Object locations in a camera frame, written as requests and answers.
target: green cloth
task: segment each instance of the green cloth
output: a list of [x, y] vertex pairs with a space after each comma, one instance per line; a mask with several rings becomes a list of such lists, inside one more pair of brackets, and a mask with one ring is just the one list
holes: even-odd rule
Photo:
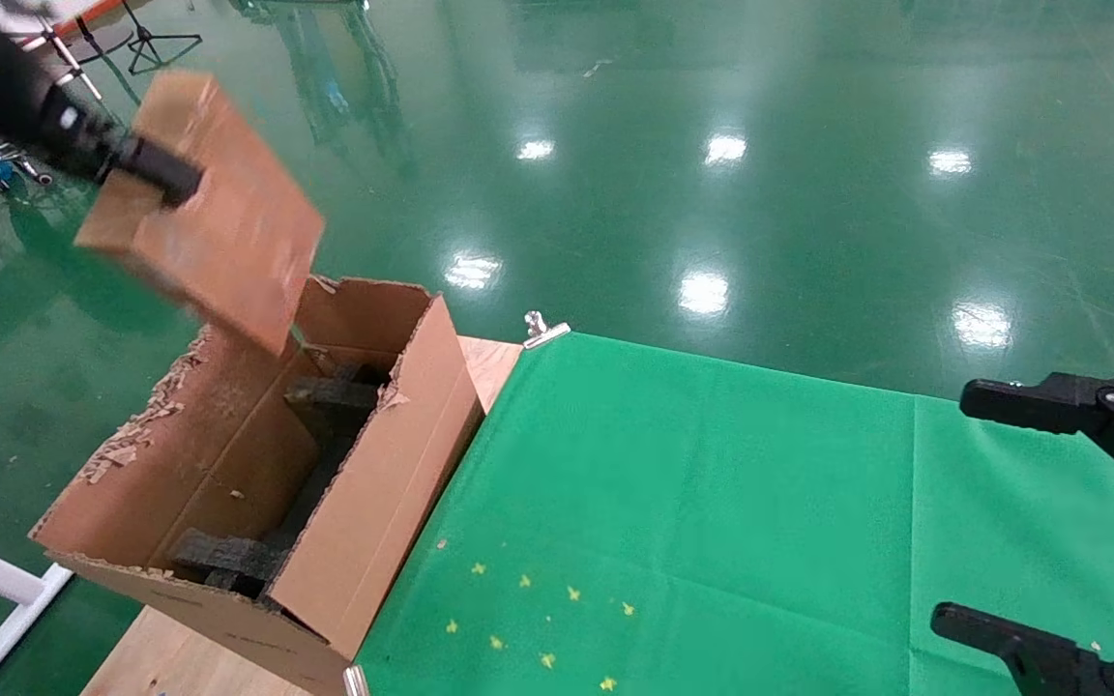
[[1114, 659], [1114, 462], [570, 334], [524, 353], [358, 661], [374, 696], [1015, 695], [931, 634], [941, 600]]

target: wooden table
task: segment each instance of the wooden table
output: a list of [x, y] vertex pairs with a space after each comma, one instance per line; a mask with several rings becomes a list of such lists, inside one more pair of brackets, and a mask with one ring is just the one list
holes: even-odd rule
[[[461, 339], [483, 410], [489, 410], [521, 345]], [[160, 611], [145, 607], [80, 696], [306, 696]]]

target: metal binder clip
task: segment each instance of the metal binder clip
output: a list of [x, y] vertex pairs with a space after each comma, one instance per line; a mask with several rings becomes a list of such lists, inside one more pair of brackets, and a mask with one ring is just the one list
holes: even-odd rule
[[545, 323], [545, 317], [540, 316], [539, 312], [531, 310], [522, 316], [522, 321], [527, 322], [527, 335], [531, 337], [522, 342], [522, 350], [530, 351], [535, 349], [536, 345], [544, 345], [553, 339], [557, 339], [558, 335], [565, 335], [569, 333], [569, 324], [561, 322], [557, 326], [549, 326]]

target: cardboard box wall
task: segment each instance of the cardboard box wall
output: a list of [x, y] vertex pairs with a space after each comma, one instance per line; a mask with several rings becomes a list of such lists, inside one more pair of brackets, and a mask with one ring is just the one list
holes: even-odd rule
[[[309, 278], [305, 344], [282, 356], [205, 326], [149, 404], [94, 453], [31, 537], [56, 562], [207, 635], [317, 696], [341, 696], [417, 532], [482, 419], [441, 296]], [[389, 370], [377, 409], [265, 595], [192, 582], [167, 560], [189, 528], [260, 537], [286, 516], [317, 444], [284, 404], [296, 375]]]

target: tripod stand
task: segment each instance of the tripod stand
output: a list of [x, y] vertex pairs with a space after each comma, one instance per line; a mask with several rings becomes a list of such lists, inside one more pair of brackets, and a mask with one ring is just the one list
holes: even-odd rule
[[[131, 23], [136, 26], [136, 38], [128, 41], [128, 51], [131, 51], [133, 53], [131, 65], [128, 66], [128, 73], [140, 75], [146, 73], [146, 71], [157, 70], [157, 68], [165, 67], [169, 65], [169, 62], [174, 61], [174, 59], [180, 58], [184, 53], [190, 51], [192, 48], [195, 48], [195, 45], [204, 40], [199, 33], [154, 33], [149, 31], [149, 28], [141, 26], [140, 19], [136, 18], [136, 13], [131, 11], [131, 4], [128, 3], [128, 0], [123, 0], [123, 9], [127, 10], [128, 17], [131, 18]], [[190, 40], [190, 43], [186, 48], [183, 48], [182, 51], [164, 61], [163, 57], [160, 57], [157, 52], [157, 48], [154, 46], [154, 40], [170, 39]], [[149, 50], [150, 56], [146, 56], [146, 48]], [[136, 63], [140, 61], [141, 57], [145, 58], [146, 61], [152, 62], [152, 66], [137, 70]]]

